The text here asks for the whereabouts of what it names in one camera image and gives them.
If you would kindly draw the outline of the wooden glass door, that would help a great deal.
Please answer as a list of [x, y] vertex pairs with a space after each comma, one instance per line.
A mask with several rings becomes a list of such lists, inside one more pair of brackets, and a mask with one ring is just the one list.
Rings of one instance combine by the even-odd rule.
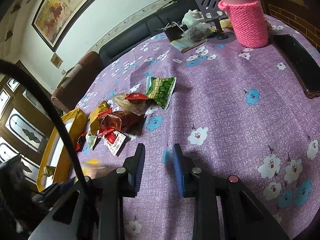
[[54, 124], [42, 105], [18, 81], [1, 74], [1, 162], [18, 154], [28, 168], [26, 180], [35, 184]]

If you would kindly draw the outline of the black phone stand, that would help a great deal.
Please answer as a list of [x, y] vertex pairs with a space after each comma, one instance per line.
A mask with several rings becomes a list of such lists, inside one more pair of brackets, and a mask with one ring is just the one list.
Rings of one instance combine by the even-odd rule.
[[224, 32], [221, 27], [220, 20], [226, 20], [228, 17], [224, 11], [220, 11], [218, 3], [220, 0], [195, 0], [200, 12], [206, 23], [214, 23], [216, 34], [211, 37], [217, 40], [226, 40], [229, 38], [228, 34]]

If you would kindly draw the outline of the red white snack sachet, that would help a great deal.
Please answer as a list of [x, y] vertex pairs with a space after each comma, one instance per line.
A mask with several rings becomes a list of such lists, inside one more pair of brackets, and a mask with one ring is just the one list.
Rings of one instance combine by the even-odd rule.
[[112, 155], [116, 156], [119, 154], [126, 140], [126, 135], [119, 132], [113, 131], [104, 135], [104, 145], [106, 145]]

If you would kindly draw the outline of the dark red snack packet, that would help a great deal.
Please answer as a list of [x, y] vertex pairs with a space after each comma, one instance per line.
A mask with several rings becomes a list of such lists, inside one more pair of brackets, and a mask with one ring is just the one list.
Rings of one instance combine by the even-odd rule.
[[108, 111], [98, 114], [98, 136], [102, 137], [113, 131], [129, 133], [137, 129], [143, 120], [144, 115], [136, 115], [131, 111], [112, 112], [109, 109]]

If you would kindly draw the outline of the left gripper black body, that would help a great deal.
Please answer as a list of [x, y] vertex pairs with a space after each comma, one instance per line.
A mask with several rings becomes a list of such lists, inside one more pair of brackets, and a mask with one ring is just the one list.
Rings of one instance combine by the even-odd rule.
[[20, 155], [1, 163], [1, 191], [13, 217], [31, 232], [29, 239], [85, 239], [79, 228], [83, 197], [78, 185], [57, 183], [32, 196], [26, 169]]

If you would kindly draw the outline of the framed horse painting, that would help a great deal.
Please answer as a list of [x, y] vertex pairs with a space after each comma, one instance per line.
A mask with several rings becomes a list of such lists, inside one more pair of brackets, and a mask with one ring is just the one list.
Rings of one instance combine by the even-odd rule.
[[79, 16], [95, 0], [42, 0], [32, 27], [53, 52]]

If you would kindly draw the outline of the green pea snack packet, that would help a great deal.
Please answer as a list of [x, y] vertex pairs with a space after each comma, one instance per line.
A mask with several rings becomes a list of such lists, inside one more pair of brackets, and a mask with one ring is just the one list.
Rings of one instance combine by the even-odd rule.
[[176, 77], [151, 77], [146, 79], [145, 96], [154, 100], [163, 110], [167, 110], [176, 85]]

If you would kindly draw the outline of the pink bottle with knit sleeve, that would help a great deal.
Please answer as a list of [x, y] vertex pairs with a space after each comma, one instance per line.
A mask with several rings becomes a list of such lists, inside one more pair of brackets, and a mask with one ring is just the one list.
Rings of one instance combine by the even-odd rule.
[[268, 44], [267, 24], [258, 0], [221, 0], [218, 7], [227, 13], [241, 45], [261, 48]]

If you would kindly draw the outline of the purple floral tablecloth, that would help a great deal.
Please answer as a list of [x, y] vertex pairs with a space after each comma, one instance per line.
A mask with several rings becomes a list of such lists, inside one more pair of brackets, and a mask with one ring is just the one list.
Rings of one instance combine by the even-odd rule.
[[176, 78], [168, 108], [148, 108], [120, 155], [103, 141], [79, 154], [115, 168], [145, 145], [140, 191], [124, 199], [126, 239], [192, 238], [194, 202], [177, 189], [176, 143], [211, 174], [238, 176], [290, 238], [309, 226], [319, 209], [319, 98], [305, 96], [274, 46], [205, 43], [180, 53], [158, 34], [98, 74], [77, 107], [118, 109], [115, 96], [144, 93], [149, 76]]

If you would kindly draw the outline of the small red candy packet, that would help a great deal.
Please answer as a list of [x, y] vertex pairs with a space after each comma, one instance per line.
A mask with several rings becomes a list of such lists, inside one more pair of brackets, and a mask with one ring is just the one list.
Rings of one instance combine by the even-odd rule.
[[142, 93], [130, 93], [125, 96], [125, 100], [128, 100], [131, 103], [139, 103], [149, 100], [149, 98]]

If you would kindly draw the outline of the yellow cardboard tray box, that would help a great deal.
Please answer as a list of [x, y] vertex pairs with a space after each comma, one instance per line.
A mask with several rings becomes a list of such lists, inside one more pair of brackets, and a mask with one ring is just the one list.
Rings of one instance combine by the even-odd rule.
[[[79, 108], [61, 117], [73, 145], [76, 145], [78, 137], [82, 134], [87, 119], [87, 114]], [[71, 164], [72, 161], [67, 149], [55, 128], [44, 150], [37, 174], [36, 186], [38, 191], [44, 191], [53, 183], [65, 182], [68, 179]]]

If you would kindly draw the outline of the small black box device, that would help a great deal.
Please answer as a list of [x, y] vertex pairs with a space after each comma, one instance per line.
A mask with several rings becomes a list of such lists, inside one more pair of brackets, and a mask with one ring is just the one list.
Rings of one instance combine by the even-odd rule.
[[171, 21], [168, 17], [166, 19], [168, 21], [167, 25], [163, 28], [160, 28], [160, 30], [164, 32], [168, 40], [172, 42], [182, 38], [184, 29], [178, 23]]

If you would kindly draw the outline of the booklet on table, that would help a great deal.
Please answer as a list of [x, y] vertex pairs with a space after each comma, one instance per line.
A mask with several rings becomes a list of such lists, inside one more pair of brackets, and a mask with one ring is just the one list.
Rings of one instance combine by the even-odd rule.
[[180, 38], [178, 40], [171, 41], [170, 44], [181, 53], [185, 53], [193, 48], [196, 48], [202, 45], [206, 41], [207, 39], [200, 40], [200, 41], [191, 41], [185, 38]]

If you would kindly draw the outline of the black leather sofa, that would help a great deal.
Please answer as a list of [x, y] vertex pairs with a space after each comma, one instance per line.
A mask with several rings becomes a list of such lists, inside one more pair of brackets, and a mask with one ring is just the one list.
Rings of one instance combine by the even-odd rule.
[[99, 50], [103, 66], [107, 67], [141, 42], [162, 33], [169, 22], [181, 22], [189, 9], [198, 8], [195, 0], [177, 0], [140, 20], [112, 40], [104, 42]]

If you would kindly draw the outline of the gold foil snack packet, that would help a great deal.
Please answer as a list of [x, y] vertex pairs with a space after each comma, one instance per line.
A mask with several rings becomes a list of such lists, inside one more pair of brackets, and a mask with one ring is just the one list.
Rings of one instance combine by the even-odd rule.
[[105, 115], [108, 115], [112, 112], [112, 108], [106, 101], [102, 101], [90, 114], [89, 123], [90, 123], [90, 133], [95, 135], [99, 130], [99, 118]]

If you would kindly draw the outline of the black smartphone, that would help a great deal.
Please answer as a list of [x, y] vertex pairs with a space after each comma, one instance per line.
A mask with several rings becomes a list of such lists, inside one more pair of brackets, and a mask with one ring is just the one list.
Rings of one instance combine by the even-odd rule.
[[271, 35], [269, 41], [294, 72], [304, 94], [310, 99], [319, 97], [319, 64], [311, 54], [289, 34]]

